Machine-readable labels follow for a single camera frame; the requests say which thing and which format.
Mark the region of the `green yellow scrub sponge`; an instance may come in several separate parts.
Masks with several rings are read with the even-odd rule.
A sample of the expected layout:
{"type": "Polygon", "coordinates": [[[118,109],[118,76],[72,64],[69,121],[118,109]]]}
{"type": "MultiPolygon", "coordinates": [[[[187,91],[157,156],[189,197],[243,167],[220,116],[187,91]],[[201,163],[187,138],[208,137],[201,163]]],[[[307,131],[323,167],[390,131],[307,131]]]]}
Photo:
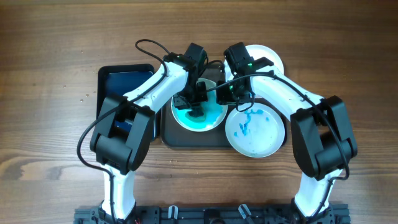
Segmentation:
{"type": "Polygon", "coordinates": [[[206,112],[202,105],[194,106],[185,113],[185,117],[192,122],[200,123],[206,120],[206,112]]]}

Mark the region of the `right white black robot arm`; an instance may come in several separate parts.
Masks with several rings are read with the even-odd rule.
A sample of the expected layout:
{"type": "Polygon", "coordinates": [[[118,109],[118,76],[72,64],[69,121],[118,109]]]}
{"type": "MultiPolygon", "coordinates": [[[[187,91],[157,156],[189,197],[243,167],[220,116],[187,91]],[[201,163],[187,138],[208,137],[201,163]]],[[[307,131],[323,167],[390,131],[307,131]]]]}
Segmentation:
{"type": "Polygon", "coordinates": [[[303,223],[317,222],[331,211],[328,198],[336,180],[349,177],[349,161],[358,145],[343,100],[313,94],[279,70],[263,45],[238,42],[224,52],[226,81],[215,88],[217,102],[233,105],[246,116],[240,130],[244,136],[255,127],[257,96],[267,100],[290,122],[295,161],[302,171],[293,213],[303,223]]]}

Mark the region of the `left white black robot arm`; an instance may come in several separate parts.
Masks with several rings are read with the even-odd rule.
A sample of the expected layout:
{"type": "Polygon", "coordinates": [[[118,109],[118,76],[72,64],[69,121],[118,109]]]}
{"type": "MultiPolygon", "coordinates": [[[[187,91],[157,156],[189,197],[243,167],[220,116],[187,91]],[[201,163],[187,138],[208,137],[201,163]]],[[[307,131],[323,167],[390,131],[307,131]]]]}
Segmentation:
{"type": "Polygon", "coordinates": [[[149,64],[100,68],[90,149],[108,178],[99,207],[101,221],[128,223],[133,218],[135,171],[154,137],[156,114],[169,99],[175,99],[179,110],[192,109],[195,117],[202,115],[200,104],[207,96],[198,78],[206,58],[204,48],[191,43],[184,54],[169,52],[161,58],[158,70],[149,64]]]}

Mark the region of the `white plate with blue stain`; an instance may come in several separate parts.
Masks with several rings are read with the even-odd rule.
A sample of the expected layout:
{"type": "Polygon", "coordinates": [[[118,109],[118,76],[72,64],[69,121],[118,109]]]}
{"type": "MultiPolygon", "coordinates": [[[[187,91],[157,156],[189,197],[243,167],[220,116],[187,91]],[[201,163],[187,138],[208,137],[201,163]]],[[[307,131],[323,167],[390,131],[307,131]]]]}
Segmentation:
{"type": "Polygon", "coordinates": [[[226,105],[219,105],[216,102],[216,91],[209,91],[207,93],[208,101],[203,102],[201,105],[205,109],[206,112],[206,120],[204,122],[196,123],[189,121],[185,117],[185,113],[190,111],[191,109],[187,110],[178,110],[174,107],[173,98],[171,102],[171,111],[172,115],[177,121],[179,125],[183,128],[194,131],[194,132],[205,132],[210,131],[216,128],[221,122],[224,120],[228,107],[226,105]]]}

